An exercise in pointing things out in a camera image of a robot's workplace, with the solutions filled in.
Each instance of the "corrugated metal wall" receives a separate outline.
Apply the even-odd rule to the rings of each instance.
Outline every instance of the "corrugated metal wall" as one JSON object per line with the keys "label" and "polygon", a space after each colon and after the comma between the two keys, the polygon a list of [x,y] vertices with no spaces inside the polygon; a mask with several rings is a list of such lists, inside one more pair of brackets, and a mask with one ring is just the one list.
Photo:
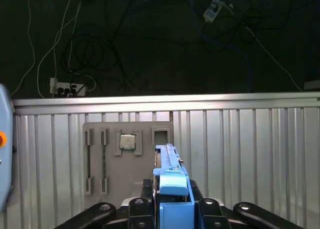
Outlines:
{"label": "corrugated metal wall", "polygon": [[50,229],[83,209],[84,122],[171,115],[174,144],[205,196],[319,228],[320,109],[280,108],[16,116],[14,189],[0,229]]}

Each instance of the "metal slot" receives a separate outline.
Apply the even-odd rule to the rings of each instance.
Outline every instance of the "metal slot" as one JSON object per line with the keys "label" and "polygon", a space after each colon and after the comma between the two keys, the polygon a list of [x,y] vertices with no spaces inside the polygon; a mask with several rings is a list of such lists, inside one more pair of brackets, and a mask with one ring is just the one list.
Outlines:
{"label": "metal slot", "polygon": [[170,138],[170,129],[168,127],[152,127],[152,144],[154,146],[171,143]]}
{"label": "metal slot", "polygon": [[94,176],[90,176],[86,179],[85,181],[85,194],[86,195],[91,195],[93,192],[93,185],[94,185]]}
{"label": "metal slot", "polygon": [[84,144],[88,145],[88,132],[87,131],[84,133]]}
{"label": "metal slot", "polygon": [[101,185],[101,194],[102,195],[107,195],[108,194],[108,177],[101,178],[100,180],[100,185]]}
{"label": "metal slot", "polygon": [[107,164],[106,164],[106,146],[102,146],[102,187],[101,191],[103,194],[107,194]]}
{"label": "metal slot", "polygon": [[101,145],[105,145],[105,132],[104,131],[102,131],[101,132]]}
{"label": "metal slot", "polygon": [[135,128],[133,130],[133,133],[136,135],[136,141],[135,141],[136,148],[135,148],[135,151],[134,151],[134,155],[135,156],[142,156],[142,154],[143,154],[142,130],[138,129],[138,128]]}
{"label": "metal slot", "polygon": [[90,146],[88,145],[87,148],[86,148],[86,153],[87,153],[87,169],[86,169],[86,184],[85,184],[85,191],[86,191],[86,194],[91,194],[91,191],[92,191],[92,188],[91,188],[91,149],[90,149]]}

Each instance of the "power strip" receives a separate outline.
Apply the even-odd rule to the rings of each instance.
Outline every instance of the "power strip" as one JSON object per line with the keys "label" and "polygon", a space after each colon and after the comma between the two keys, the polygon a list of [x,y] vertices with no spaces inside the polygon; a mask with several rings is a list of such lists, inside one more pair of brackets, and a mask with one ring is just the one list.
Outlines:
{"label": "power strip", "polygon": [[[51,94],[52,93],[58,94],[58,89],[60,89],[60,88],[62,88],[63,90],[66,90],[66,89],[70,90],[70,83],[69,82],[58,82],[58,79],[50,78],[50,93]],[[72,83],[72,89],[74,89],[77,92],[77,97],[85,97],[86,96],[87,87],[84,86],[84,84]]]}
{"label": "power strip", "polygon": [[219,14],[221,8],[227,0],[212,0],[208,9],[204,12],[203,18],[207,23],[212,23],[217,15]]}

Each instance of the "dark wall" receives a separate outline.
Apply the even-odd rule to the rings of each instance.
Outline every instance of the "dark wall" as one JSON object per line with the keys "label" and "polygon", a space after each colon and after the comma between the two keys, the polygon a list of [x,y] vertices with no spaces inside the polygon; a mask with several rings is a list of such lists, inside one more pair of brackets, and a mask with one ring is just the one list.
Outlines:
{"label": "dark wall", "polygon": [[[83,0],[77,25],[93,23],[103,27],[111,37],[122,17],[129,0]],[[134,6],[147,0],[136,0]],[[193,0],[194,10],[201,14],[211,0]],[[261,13],[263,20],[259,28],[278,27],[284,24],[292,0],[249,0],[253,13]],[[293,9],[299,8],[312,0],[294,0]],[[46,52],[53,46],[57,31],[61,27],[63,14],[68,0],[30,0],[31,27],[30,35],[36,55],[35,67],[25,77],[14,98],[38,98],[37,69]],[[74,17],[79,0],[72,0],[67,21]],[[287,24],[282,29],[257,31],[256,36],[265,48],[292,75],[297,85],[303,88],[307,79],[318,77],[319,73],[319,21],[320,0],[294,10]],[[246,0],[236,2],[240,10],[248,9]],[[28,0],[0,0],[1,43],[0,43],[0,83],[13,92],[22,76],[33,63],[27,28],[29,21]],[[218,18],[205,29],[208,37],[214,37],[238,22],[224,8]],[[248,91],[248,63],[251,66],[251,92],[294,92],[297,88],[287,73],[262,50],[258,43],[244,44],[243,40],[252,41],[244,27],[217,39],[221,44],[230,41],[234,49],[219,51],[219,47],[206,42],[200,37],[203,20],[193,15],[190,5],[183,0],[176,0],[175,5],[153,4],[148,9],[125,17],[117,37],[112,41],[119,54],[123,69],[127,74],[127,88],[122,84],[123,73],[117,65],[109,72],[85,69],[80,73],[94,76],[98,88],[88,96],[119,95],[159,95],[159,94],[204,94],[204,93],[246,93]],[[85,34],[99,35],[100,31],[92,27],[85,28]],[[74,75],[62,70],[60,60],[71,38],[72,24],[63,30],[60,43],[56,47],[57,78],[60,82],[70,82]],[[99,53],[95,48],[95,58]],[[74,55],[71,65],[77,68]],[[99,65],[106,69],[114,60],[110,47],[105,48],[105,57]],[[49,54],[39,71],[39,89],[45,97],[50,97],[49,80],[55,75],[54,57]],[[78,77],[78,83],[92,81],[87,77]]]}

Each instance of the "black cable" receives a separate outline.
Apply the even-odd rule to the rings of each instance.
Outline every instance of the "black cable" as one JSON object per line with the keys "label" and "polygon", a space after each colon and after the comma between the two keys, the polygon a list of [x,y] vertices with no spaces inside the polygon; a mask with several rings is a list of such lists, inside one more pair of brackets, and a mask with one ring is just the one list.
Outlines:
{"label": "black cable", "polygon": [[178,40],[159,38],[159,37],[153,37],[153,36],[126,35],[126,34],[118,34],[118,36],[123,38],[160,41],[160,42],[170,43],[170,44],[179,45],[179,46],[202,44],[202,41],[178,41]]}
{"label": "black cable", "polygon": [[227,35],[227,34],[229,34],[229,33],[231,33],[231,32],[233,31],[233,34],[232,34],[231,38],[230,38],[230,39],[228,40],[228,42],[224,45],[224,47],[220,48],[220,49],[217,50],[217,51],[211,51],[211,50],[208,48],[208,46],[207,46],[207,43],[209,43],[209,42],[207,42],[207,40],[205,40],[203,37],[201,37],[202,43],[203,43],[203,46],[204,46],[204,49],[205,49],[207,52],[209,52],[209,53],[214,53],[214,54],[220,54],[220,53],[222,53],[223,51],[225,51],[226,49],[228,49],[228,47],[230,46],[230,44],[233,42],[233,40],[234,40],[234,38],[235,38],[235,36],[236,36],[236,34],[237,34],[237,32],[238,32],[238,28],[239,28],[239,24],[238,24],[236,27],[234,27],[234,28],[232,28],[232,29],[230,29],[230,30],[225,31],[225,32],[223,32],[222,34],[220,34],[220,35],[218,35],[218,36],[210,37],[210,40],[216,41],[218,38],[223,37],[223,36],[225,36],[225,35]]}
{"label": "black cable", "polygon": [[80,87],[80,89],[76,92],[76,94],[73,95],[74,98],[76,98],[79,94],[79,92],[81,92],[81,90],[85,87],[86,85],[83,85],[82,87]]}
{"label": "black cable", "polygon": [[103,0],[103,17],[104,17],[105,26],[107,27],[109,24],[109,22],[108,22],[108,0]]}
{"label": "black cable", "polygon": [[203,18],[203,13],[201,13],[194,5],[191,5],[190,0],[184,0],[184,1],[199,18],[201,19]]}
{"label": "black cable", "polygon": [[132,15],[134,13],[138,13],[140,11],[146,10],[148,8],[154,8],[154,7],[160,7],[160,6],[176,6],[176,5],[181,5],[185,4],[186,1],[184,0],[149,0],[145,3],[142,3],[140,5],[137,5],[133,8],[131,8],[128,11],[128,15]]}
{"label": "black cable", "polygon": [[[87,33],[87,30],[95,30],[94,33]],[[73,54],[76,62],[76,66],[73,63],[71,67],[68,65],[69,60],[69,48],[71,46],[71,41],[74,45]],[[104,65],[106,56],[109,55],[110,60],[114,62],[106,67]],[[128,88],[128,81],[130,81],[123,69],[122,61],[119,57],[119,53],[115,48],[114,44],[108,38],[105,30],[96,24],[82,24],[80,25],[73,36],[70,38],[69,42],[65,46],[62,57],[60,60],[62,69],[68,74],[79,74],[76,75],[70,82],[70,90],[72,90],[72,83],[76,78],[90,76],[92,77],[96,84],[102,90],[96,76],[93,76],[91,72],[96,72],[100,80],[108,80],[107,73],[115,68],[116,65],[120,68],[122,74],[121,87]]]}
{"label": "black cable", "polygon": [[289,10],[285,16],[285,20],[284,20],[284,23],[282,25],[279,25],[279,26],[269,26],[269,27],[264,27],[264,28],[257,28],[257,31],[270,31],[270,30],[281,30],[281,29],[284,29],[287,24],[288,24],[288,21],[289,21],[289,18],[290,18],[290,15],[291,15],[291,11],[292,11],[292,7],[293,7],[293,4],[294,4],[294,0],[291,0],[290,1],[290,6],[289,6]]}
{"label": "black cable", "polygon": [[[257,13],[259,16],[252,18],[252,13]],[[250,4],[249,9],[244,12],[241,18],[237,18],[236,15],[234,15],[234,18],[238,21],[239,27],[238,27],[238,34],[240,37],[240,40],[245,45],[253,45],[256,42],[256,35],[257,35],[257,28],[262,22],[262,13],[257,8],[254,8],[252,4]],[[249,28],[254,36],[252,34],[249,34],[249,40],[246,39],[244,36],[244,32],[248,34]]]}
{"label": "black cable", "polygon": [[[309,5],[312,5],[314,3],[316,3],[317,1],[320,1],[320,0],[311,0],[311,1],[308,1],[307,3],[305,4],[302,4],[296,8],[293,8],[290,10],[290,13],[293,13],[293,12],[296,12],[296,11],[299,11],[301,9],[304,9],[306,7],[308,7]],[[236,8],[234,7],[233,10],[236,12],[236,11],[240,11],[240,12],[243,12],[241,11],[239,8]],[[277,18],[277,17],[281,17],[281,16],[285,16],[286,13],[277,13],[277,14],[272,14],[272,15],[263,15],[263,16],[251,16],[252,19],[256,19],[256,18],[260,18],[260,19],[270,19],[270,18]]]}
{"label": "black cable", "polygon": [[129,12],[129,10],[130,10],[130,8],[132,7],[132,5],[135,2],[136,2],[136,0],[129,0],[129,2],[126,5],[126,8],[124,10],[124,13],[122,14],[122,17],[120,18],[120,21],[119,21],[117,27],[115,28],[115,30],[113,32],[113,36],[111,37],[111,41],[113,41],[116,38],[116,36],[118,34],[118,31],[120,30],[120,28],[121,28],[121,26],[122,26],[122,24],[123,24],[123,22],[124,22],[124,20],[125,20],[125,18],[127,16],[128,12]]}

